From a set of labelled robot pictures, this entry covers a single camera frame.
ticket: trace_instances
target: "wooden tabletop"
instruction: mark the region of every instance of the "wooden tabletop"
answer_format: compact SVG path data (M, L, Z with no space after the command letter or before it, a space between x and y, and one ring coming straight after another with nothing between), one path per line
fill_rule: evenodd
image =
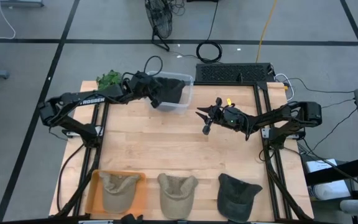
M96 89L96 82L84 81L81 91ZM287 99L282 83L268 83L272 109L285 104ZM260 92L262 108L263 93ZM188 220L226 221L217 210L220 173L229 174L250 184L259 184L263 190L254 200L249 221L274 221L265 164L258 158L262 150L260 133L245 141L243 133L236 133L218 125L211 126L208 136L202 133L203 120L195 113L197 107L214 105L216 97L226 98L241 111L257 115L253 88L250 86L194 86L193 99L183 115L151 110L143 100L128 105L110 105L99 169L143 172L147 177L148 200L145 220L166 220L160 209L157 176L160 173L188 177L195 176L199 185L195 191L193 209ZM100 110L98 122L101 121ZM90 123L93 106L81 106L74 118ZM69 139L63 162L81 145L80 138ZM287 140L285 146L298 151L296 141ZM67 165L62 177L61 206L68 201L78 186L84 149ZM305 211L313 217L311 203L298 154L281 150L287 189ZM276 188L280 216L284 216L282 196ZM80 214L88 188L84 191ZM56 191L50 214L57 213ZM92 215L92 218L120 219L122 215Z

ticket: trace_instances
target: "black cap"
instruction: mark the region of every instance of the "black cap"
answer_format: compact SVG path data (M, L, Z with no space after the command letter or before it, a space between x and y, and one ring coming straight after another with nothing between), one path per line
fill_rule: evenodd
M227 174L219 176L218 210L229 220L245 223L251 214L254 197L262 190L257 184L248 184Z

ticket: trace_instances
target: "clear plastic container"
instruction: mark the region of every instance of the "clear plastic container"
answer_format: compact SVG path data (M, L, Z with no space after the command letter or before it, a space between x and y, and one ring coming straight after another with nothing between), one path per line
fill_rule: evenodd
M147 72L148 75L152 75L155 73L156 71ZM194 85L193 77L191 75L171 73L171 72L160 72L155 77L176 78L177 80L183 80L186 86L182 90L179 103L162 102L160 106L158 106L156 109L152 108L151 105L150 108L152 108L153 110L159 110L164 112L184 114L187 108L189 107L191 98L193 96L193 85ZM148 104L150 104L150 99L146 98L145 100Z

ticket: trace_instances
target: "concrete floor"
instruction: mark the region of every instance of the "concrete floor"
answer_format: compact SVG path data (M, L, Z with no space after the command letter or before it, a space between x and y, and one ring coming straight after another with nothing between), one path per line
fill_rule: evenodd
M45 7L4 8L18 39L52 39L62 36L74 0L44 0ZM358 0L347 0L358 26ZM211 39L258 40L273 0L221 0ZM182 17L173 16L169 39L198 40L208 36L214 3L186 4ZM68 39L149 39L151 28L142 0L80 0ZM11 31L0 15L0 35ZM280 0L267 29L265 40L351 41L357 38L339 0ZM55 55L56 44L0 43L0 69L11 77L0 80L0 202L23 144L41 89ZM194 54L195 44L171 45L172 50ZM251 63L257 45L223 45L222 62ZM202 54L213 58L214 49ZM163 58L166 72L195 75L200 63L177 58L150 44L65 44L52 79L48 97L78 91L82 80L94 80L110 69L135 72L151 55ZM310 46L264 45L259 62L270 62L276 73L301 78L310 88L350 91L358 88L358 45ZM157 65L150 64L150 69ZM307 91L294 80L294 100L317 101L322 106L350 99L352 94L324 94ZM323 111L324 123L307 130L314 145L355 107L344 103ZM65 142L48 134L38 122L4 221L47 217L55 190ZM322 157L351 161L358 159L358 116L342 123L316 153ZM351 222L337 215L314 211L326 222Z

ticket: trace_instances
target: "green object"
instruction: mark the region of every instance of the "green object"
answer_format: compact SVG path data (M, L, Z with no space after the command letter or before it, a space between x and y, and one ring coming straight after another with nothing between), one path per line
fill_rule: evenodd
M102 77L97 77L96 82L98 83L98 90L103 90L113 84L119 84L121 82L121 73L110 70L110 72Z

